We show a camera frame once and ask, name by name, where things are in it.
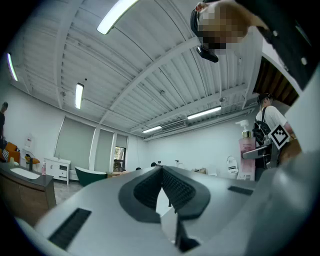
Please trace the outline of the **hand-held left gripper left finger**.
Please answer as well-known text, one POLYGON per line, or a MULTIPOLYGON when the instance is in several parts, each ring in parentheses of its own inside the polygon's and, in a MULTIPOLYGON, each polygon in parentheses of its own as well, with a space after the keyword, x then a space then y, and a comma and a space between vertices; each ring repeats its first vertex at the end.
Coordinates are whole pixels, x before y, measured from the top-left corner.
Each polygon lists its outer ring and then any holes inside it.
POLYGON ((118 200, 121 207, 138 222, 159 224, 161 217, 156 208, 162 183, 161 166, 134 177, 119 190, 118 200))

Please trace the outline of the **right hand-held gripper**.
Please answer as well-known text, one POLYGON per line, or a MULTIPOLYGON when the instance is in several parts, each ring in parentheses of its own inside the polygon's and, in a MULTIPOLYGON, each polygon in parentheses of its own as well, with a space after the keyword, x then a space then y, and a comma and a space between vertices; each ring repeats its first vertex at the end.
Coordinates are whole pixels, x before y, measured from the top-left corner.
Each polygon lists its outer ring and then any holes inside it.
POLYGON ((270 155, 266 163, 268 169, 276 168, 279 165, 281 149, 290 141, 290 135, 282 125, 274 127, 265 135, 265 145, 242 153, 243 159, 260 159, 270 155))

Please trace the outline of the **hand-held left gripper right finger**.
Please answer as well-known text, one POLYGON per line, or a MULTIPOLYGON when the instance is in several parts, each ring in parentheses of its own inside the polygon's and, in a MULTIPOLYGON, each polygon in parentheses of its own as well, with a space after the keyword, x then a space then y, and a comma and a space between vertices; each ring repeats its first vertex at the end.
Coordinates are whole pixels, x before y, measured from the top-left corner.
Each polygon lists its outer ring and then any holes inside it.
POLYGON ((162 189, 182 221, 199 218, 208 206, 211 193, 195 180, 195 173, 173 166, 162 167, 162 189))

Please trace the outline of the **pink pump bottle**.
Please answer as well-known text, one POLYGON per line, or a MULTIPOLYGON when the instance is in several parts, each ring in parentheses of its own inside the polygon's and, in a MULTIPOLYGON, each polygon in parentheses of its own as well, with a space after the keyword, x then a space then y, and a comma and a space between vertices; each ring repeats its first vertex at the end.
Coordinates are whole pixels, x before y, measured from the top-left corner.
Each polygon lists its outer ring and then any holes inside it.
POLYGON ((242 138, 239 140, 240 148, 240 167, 237 179, 245 181, 255 180, 256 162, 255 159, 244 159, 243 153, 256 149, 256 139, 252 137, 251 132, 248 130, 249 121, 247 119, 235 123, 243 128, 242 138))

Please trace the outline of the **person's right forearm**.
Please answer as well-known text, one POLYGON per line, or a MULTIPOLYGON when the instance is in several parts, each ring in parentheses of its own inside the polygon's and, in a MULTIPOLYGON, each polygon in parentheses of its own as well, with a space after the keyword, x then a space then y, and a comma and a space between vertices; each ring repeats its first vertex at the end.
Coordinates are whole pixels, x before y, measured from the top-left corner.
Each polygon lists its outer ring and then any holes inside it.
POLYGON ((302 152, 299 141, 288 122, 284 125, 284 128, 289 133, 290 139, 289 139, 289 142, 287 142, 280 151, 280 154, 278 157, 280 165, 296 157, 302 152))

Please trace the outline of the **green freestanding bathtub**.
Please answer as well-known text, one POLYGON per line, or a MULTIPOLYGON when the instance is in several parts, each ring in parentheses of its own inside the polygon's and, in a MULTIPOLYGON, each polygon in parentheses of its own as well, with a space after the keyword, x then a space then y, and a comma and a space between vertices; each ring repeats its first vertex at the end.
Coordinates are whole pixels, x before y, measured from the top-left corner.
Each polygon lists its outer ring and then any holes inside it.
POLYGON ((86 187, 94 182, 104 180, 108 178, 108 174, 106 172, 100 171, 90 171, 88 169, 84 169, 78 166, 74 167, 79 183, 86 187))

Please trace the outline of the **dark framed window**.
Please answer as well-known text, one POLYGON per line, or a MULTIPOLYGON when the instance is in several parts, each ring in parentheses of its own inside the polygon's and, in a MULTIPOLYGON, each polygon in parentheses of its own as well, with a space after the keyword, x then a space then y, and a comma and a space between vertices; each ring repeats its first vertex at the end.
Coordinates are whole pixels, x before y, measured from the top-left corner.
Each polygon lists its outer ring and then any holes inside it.
POLYGON ((114 162, 120 163, 123 168, 125 168, 125 166, 126 166, 126 164, 125 164, 126 152, 127 152, 127 150, 124 147, 118 147, 118 146, 115 147, 114 162))

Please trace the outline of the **grey roller blind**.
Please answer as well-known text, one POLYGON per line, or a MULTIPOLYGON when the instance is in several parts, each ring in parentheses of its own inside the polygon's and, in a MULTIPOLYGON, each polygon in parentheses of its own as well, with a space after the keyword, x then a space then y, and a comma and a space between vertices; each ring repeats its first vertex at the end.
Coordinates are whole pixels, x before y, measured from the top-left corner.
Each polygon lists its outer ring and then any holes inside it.
POLYGON ((95 153, 94 170, 107 173, 110 171, 110 158, 114 133, 101 129, 95 153))
POLYGON ((127 147, 128 137, 125 135, 117 134, 115 146, 118 148, 126 148, 127 147))
POLYGON ((54 156, 71 161, 70 169, 89 168, 95 127, 65 117, 58 134, 54 156))

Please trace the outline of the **long ceiling light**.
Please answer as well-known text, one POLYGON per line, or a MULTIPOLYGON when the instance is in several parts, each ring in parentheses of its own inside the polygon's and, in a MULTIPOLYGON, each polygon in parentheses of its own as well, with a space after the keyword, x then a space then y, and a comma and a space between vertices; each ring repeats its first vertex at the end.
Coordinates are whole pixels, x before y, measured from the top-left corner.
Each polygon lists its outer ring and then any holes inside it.
POLYGON ((77 109, 81 108, 83 90, 84 85, 82 83, 77 83, 75 88, 75 107, 77 109))
POLYGON ((138 1, 139 0, 118 0, 104 16, 96 30, 102 35, 108 34, 118 20, 138 1))
POLYGON ((18 81, 18 77, 17 77, 17 74, 15 72, 15 68, 14 68, 14 65, 13 65, 13 62, 12 62, 11 54, 7 53, 6 56, 7 56, 7 63, 8 63, 8 67, 9 67, 11 76, 17 82, 18 81))
POLYGON ((221 109, 222 109, 222 106, 219 105, 219 106, 216 106, 216 107, 213 107, 213 108, 210 108, 210 109, 201 111, 201 112, 197 112, 197 113, 188 115, 188 116, 187 116, 187 119, 188 119, 188 120, 192 120, 192 119, 195 119, 195 118, 204 116, 204 115, 208 115, 208 114, 211 114, 211 113, 215 113, 215 112, 217 112, 217 111, 220 111, 221 109))
POLYGON ((158 125, 158 126, 143 130, 142 133, 147 134, 147 133, 151 133, 151 132, 158 131, 161 129, 162 129, 162 127, 160 125, 158 125))

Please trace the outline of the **white vanity cabinet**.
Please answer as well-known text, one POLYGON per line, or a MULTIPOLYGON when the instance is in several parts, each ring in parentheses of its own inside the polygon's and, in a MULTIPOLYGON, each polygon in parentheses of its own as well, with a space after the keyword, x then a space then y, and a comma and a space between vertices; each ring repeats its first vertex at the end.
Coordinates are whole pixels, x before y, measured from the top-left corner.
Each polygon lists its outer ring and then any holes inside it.
POLYGON ((54 179, 66 182, 69 185, 70 182, 70 166, 71 161, 57 157, 44 158, 45 173, 53 176, 54 179))

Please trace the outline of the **white ceiling air conditioner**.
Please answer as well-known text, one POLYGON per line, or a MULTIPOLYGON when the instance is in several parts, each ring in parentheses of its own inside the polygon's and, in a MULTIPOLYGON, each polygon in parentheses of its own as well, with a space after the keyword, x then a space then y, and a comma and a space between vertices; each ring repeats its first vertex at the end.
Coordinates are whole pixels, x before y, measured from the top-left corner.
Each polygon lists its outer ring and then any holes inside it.
POLYGON ((166 132, 170 132, 170 131, 175 131, 175 130, 179 130, 179 129, 182 129, 182 128, 185 128, 187 127, 187 123, 185 120, 178 120, 178 121, 175 121, 175 122, 171 122, 171 123, 168 123, 166 125, 164 125, 161 130, 166 133, 166 132))

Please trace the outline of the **yellow chair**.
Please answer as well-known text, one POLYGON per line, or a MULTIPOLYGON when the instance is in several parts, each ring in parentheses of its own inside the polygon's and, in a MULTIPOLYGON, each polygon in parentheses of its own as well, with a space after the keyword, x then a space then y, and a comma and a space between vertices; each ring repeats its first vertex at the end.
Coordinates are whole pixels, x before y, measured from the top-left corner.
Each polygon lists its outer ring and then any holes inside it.
POLYGON ((26 160, 26 164, 36 165, 40 163, 40 161, 37 158, 31 157, 28 154, 24 158, 26 160))

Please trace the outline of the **wooden vanity with dark top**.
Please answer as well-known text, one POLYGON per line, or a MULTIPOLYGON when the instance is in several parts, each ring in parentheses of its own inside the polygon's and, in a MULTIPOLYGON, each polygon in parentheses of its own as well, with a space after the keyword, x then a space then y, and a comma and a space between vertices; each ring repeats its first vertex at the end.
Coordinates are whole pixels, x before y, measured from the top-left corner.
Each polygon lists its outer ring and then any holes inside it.
POLYGON ((33 227, 57 205, 54 178, 32 171, 40 177, 28 179, 12 172, 13 168, 28 170, 8 162, 0 162, 0 197, 14 217, 33 227))

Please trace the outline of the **white sink basin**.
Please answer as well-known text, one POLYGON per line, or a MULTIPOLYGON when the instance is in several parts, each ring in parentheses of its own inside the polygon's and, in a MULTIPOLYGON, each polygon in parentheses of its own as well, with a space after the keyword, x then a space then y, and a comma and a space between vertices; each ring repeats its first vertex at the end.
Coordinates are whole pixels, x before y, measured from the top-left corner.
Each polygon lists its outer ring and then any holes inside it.
POLYGON ((11 168, 10 170, 15 174, 20 175, 20 176, 25 177, 30 180, 36 180, 40 177, 39 174, 33 173, 29 170, 25 170, 22 168, 11 168))

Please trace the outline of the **person's dark shirt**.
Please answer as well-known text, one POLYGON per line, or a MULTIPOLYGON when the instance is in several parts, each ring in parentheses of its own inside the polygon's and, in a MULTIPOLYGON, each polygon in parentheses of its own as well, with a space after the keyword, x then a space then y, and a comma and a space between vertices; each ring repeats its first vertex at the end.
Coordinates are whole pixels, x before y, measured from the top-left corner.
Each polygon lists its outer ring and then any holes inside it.
POLYGON ((235 0, 260 18, 258 30, 304 90, 320 63, 320 0, 235 0))

